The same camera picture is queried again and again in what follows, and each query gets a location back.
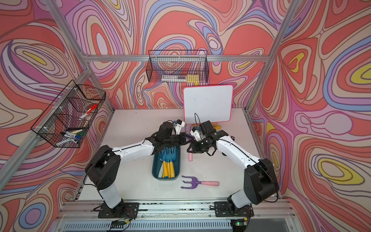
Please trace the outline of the teal rake yellow handle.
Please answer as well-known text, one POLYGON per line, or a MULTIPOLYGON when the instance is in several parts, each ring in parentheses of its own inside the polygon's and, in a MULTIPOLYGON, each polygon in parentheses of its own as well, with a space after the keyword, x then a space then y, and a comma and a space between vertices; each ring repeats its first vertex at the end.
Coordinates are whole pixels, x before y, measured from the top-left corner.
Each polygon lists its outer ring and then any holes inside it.
POLYGON ((166 150, 167 150, 167 156, 166 156, 166 160, 165 160, 166 171, 165 171, 164 177, 165 178, 170 178, 171 177, 171 171, 170 171, 170 163, 169 163, 169 159, 168 159, 169 151, 168 151, 168 149, 166 149, 166 150))
POLYGON ((176 159, 176 147, 170 148, 168 153, 168 161, 169 161, 169 170, 170 170, 170 178, 175 177, 175 169, 174 169, 174 160, 176 159))
POLYGON ((165 167, 165 161, 164 162, 162 162, 163 163, 163 168, 164 168, 164 174, 165 174, 165 171, 166 171, 166 167, 165 167))

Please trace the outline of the light blue rake white handle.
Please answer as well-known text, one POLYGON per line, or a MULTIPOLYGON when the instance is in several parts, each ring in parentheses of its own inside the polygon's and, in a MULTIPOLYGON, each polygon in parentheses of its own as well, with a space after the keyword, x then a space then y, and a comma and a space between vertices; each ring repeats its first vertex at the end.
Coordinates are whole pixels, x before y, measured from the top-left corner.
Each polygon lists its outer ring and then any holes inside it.
POLYGON ((164 178, 164 168, 163 168, 163 163, 161 164, 161 167, 160 167, 160 170, 159 170, 159 172, 158 172, 158 175, 157 175, 157 177, 158 178, 164 178))

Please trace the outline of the purple rake pink handle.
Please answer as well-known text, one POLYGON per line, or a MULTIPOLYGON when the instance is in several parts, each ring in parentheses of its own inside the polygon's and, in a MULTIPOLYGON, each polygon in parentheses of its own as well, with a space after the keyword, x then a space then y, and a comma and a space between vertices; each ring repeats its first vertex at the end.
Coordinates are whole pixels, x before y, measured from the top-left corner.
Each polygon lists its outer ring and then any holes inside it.
POLYGON ((182 176, 184 178, 183 183, 188 184, 188 186, 182 186, 182 189, 195 189, 198 185, 218 187, 218 181, 199 181, 196 177, 182 176))

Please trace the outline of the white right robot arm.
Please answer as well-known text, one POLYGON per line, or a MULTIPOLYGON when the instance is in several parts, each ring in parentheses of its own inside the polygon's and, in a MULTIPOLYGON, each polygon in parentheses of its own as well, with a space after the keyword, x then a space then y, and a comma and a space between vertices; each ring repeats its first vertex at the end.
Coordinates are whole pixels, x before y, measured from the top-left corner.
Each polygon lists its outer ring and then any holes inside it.
POLYGON ((269 159, 256 157, 240 145, 223 130, 216 130, 210 121, 193 128, 190 135, 194 137, 189 153, 209 156, 210 148, 220 151, 244 171, 243 188, 227 198, 229 208, 237 210, 247 205, 258 205, 279 191, 273 164, 269 159))

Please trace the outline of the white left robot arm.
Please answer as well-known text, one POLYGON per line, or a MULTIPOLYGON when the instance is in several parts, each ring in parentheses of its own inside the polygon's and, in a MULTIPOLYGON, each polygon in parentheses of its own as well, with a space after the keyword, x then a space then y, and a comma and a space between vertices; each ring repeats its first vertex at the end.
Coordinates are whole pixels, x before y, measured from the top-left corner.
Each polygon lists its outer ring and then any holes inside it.
POLYGON ((182 132, 185 122, 163 122, 158 131, 145 138, 142 142, 132 145, 111 148, 102 146, 93 156, 85 169, 86 177, 98 191, 103 203, 108 209, 116 210, 123 204, 116 181, 120 168, 140 158, 159 155, 162 162, 163 176, 175 176, 174 160, 177 158, 178 148, 189 143, 187 135, 182 132))

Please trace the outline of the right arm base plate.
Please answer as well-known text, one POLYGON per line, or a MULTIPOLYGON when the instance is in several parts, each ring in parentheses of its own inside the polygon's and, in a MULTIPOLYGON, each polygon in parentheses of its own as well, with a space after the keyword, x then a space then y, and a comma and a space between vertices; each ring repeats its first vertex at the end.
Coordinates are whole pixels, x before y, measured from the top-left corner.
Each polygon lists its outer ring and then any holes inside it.
POLYGON ((254 211, 251 205, 246 205, 242 208, 236 208, 230 202, 214 202, 209 208, 215 212, 216 217, 244 217, 250 218, 254 216, 254 211))

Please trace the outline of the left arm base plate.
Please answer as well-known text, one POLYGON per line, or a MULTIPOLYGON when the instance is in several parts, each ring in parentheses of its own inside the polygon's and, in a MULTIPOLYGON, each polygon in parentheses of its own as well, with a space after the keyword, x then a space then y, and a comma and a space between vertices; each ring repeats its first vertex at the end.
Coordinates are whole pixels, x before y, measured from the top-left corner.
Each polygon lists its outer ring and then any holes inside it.
POLYGON ((109 208, 104 202, 99 210, 98 218, 137 218, 139 212, 139 203, 120 202, 113 209, 109 208))

